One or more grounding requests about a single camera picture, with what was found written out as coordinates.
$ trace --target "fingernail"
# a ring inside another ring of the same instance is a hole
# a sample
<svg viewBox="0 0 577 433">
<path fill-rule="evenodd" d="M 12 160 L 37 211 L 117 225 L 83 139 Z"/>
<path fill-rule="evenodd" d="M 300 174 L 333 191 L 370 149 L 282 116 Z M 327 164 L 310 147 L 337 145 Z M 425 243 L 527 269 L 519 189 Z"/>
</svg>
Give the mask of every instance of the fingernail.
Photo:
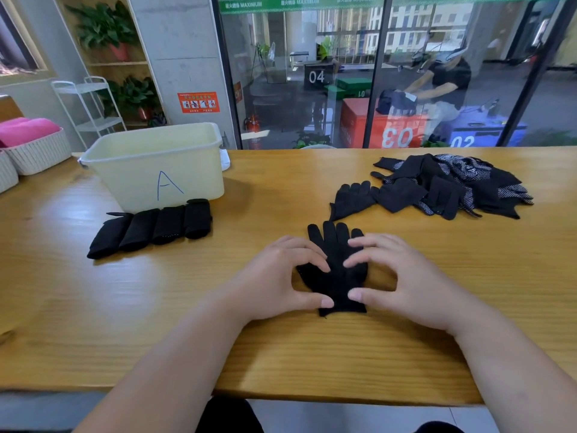
<svg viewBox="0 0 577 433">
<path fill-rule="evenodd" d="M 323 298 L 321 301 L 321 308 L 333 308 L 335 306 L 335 303 L 332 299 L 330 298 Z"/>
<path fill-rule="evenodd" d="M 351 301 L 361 302 L 361 291 L 359 289 L 352 289 L 349 291 L 349 299 Z"/>
</svg>

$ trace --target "black t-shirt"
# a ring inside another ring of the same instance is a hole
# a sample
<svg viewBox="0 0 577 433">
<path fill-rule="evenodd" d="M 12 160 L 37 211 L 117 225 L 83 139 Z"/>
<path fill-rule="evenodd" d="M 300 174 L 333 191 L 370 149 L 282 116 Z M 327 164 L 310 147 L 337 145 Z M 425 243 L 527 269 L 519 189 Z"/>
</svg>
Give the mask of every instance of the black t-shirt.
<svg viewBox="0 0 577 433">
<path fill-rule="evenodd" d="M 471 67 L 463 58 L 451 70 L 443 67 L 441 62 L 435 62 L 429 67 L 429 71 L 433 73 L 432 84 L 434 87 L 451 83 L 457 85 L 457 89 L 451 91 L 449 94 L 444 94 L 440 97 L 431 99 L 433 103 L 437 101 L 446 101 L 452 103 L 455 108 L 460 109 L 465 102 L 465 94 L 471 81 Z"/>
</svg>

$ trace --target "wooden table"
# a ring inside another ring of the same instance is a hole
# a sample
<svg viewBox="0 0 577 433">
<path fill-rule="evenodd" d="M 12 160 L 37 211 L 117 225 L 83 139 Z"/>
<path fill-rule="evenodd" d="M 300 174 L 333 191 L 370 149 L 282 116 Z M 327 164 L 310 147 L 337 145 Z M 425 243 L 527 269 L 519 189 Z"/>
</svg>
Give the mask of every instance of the wooden table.
<svg viewBox="0 0 577 433">
<path fill-rule="evenodd" d="M 391 232 L 499 307 L 577 378 L 577 148 L 430 149 L 478 156 L 535 196 L 521 220 L 451 222 L 379 206 L 346 223 Z M 211 202 L 212 236 L 100 262 L 85 255 L 119 210 L 90 171 L 69 160 L 0 195 L 0 388 L 107 390 L 178 318 L 284 234 L 329 216 L 345 182 L 372 180 L 381 154 L 416 149 L 230 152 L 226 192 Z M 296 288 L 304 288 L 298 275 Z M 369 269 L 368 285 L 393 288 Z M 242 396 L 394 404 L 481 402 L 455 342 L 391 313 L 294 312 L 249 324 L 217 391 Z"/>
</svg>

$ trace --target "green banner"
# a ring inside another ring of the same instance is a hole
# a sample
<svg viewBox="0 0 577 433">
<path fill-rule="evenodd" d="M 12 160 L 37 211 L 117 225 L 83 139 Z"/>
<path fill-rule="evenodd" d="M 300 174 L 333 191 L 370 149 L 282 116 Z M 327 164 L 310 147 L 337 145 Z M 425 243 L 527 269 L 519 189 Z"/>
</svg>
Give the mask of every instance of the green banner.
<svg viewBox="0 0 577 433">
<path fill-rule="evenodd" d="M 352 9 L 382 7 L 384 0 L 219 0 L 222 15 L 286 12 L 296 10 Z M 395 6 L 509 2 L 519 0 L 393 0 Z"/>
</svg>

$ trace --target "right hand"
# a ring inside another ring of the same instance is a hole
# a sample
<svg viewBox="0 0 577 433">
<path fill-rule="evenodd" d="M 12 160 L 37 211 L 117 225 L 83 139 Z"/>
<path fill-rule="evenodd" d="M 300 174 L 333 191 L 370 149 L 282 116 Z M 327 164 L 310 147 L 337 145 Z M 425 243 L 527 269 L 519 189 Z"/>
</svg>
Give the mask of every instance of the right hand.
<svg viewBox="0 0 577 433">
<path fill-rule="evenodd" d="M 457 336 L 474 310 L 483 304 L 395 235 L 366 234 L 350 239 L 349 245 L 364 249 L 345 260 L 345 267 L 369 261 L 386 264 L 398 278 L 395 291 L 351 289 L 349 298 L 353 301 L 393 311 L 453 336 Z"/>
</svg>

